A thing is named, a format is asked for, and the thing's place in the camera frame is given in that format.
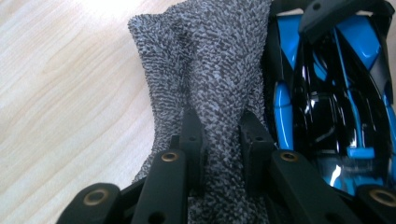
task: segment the speckled fabric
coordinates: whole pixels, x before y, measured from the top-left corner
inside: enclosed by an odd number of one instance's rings
[[[238,121],[244,109],[263,122],[260,59],[271,1],[190,0],[160,15],[131,18],[154,114],[153,156],[179,134],[185,108],[205,129],[205,196],[189,198],[189,223],[266,223],[263,199],[244,191]]]

